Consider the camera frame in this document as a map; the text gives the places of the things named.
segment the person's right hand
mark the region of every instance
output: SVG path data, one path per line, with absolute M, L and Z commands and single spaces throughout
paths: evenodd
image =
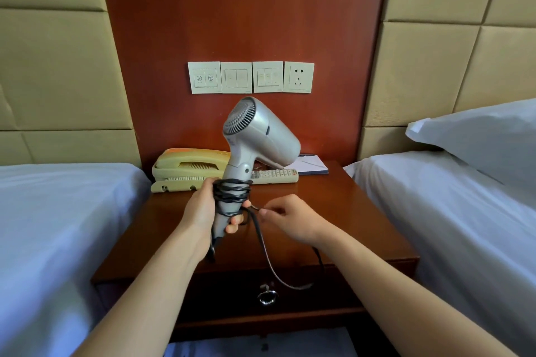
M 273 223 L 293 239 L 314 247 L 331 225 L 294 194 L 271 200 L 259 210 L 259 216 L 261 221 Z

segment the hair dryer air intake grille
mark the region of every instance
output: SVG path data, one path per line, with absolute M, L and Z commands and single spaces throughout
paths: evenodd
M 230 136 L 244 130 L 255 116 L 255 101 L 250 97 L 241 99 L 224 123 L 224 134 Z

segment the hair dryer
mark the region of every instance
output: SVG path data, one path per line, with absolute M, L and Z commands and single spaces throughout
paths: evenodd
M 300 154 L 300 142 L 292 132 L 260 100 L 248 96 L 241 99 L 224 123 L 224 137 L 231 147 L 231 158 L 223 179 L 248 181 L 256 159 L 273 168 L 292 164 Z M 236 184 L 225 182 L 230 188 Z M 230 190 L 231 194 L 240 194 Z M 224 213 L 235 213 L 240 203 L 217 204 Z M 229 217 L 216 213 L 212 225 L 213 241 L 225 235 Z

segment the person's left hand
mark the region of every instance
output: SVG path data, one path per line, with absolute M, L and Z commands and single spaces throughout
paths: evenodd
M 192 228 L 200 235 L 199 251 L 202 252 L 203 259 L 210 246 L 210 232 L 214 215 L 216 214 L 216 203 L 212 191 L 212 183 L 217 178 L 207 178 L 203 182 L 200 190 L 193 193 L 192 197 L 184 208 L 184 215 L 178 225 L 178 228 Z M 245 201 L 242 206 L 248 208 L 251 206 L 249 200 Z M 244 221 L 242 214 L 237 214 L 231 218 L 231 223 L 225 228 L 226 233 L 236 233 L 238 225 Z

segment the forearm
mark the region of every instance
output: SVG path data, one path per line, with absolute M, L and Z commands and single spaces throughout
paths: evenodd
M 326 226 L 318 247 L 335 262 L 402 356 L 514 355 L 489 333 L 336 226 Z
M 198 234 L 179 226 L 74 356 L 162 356 L 197 266 Z

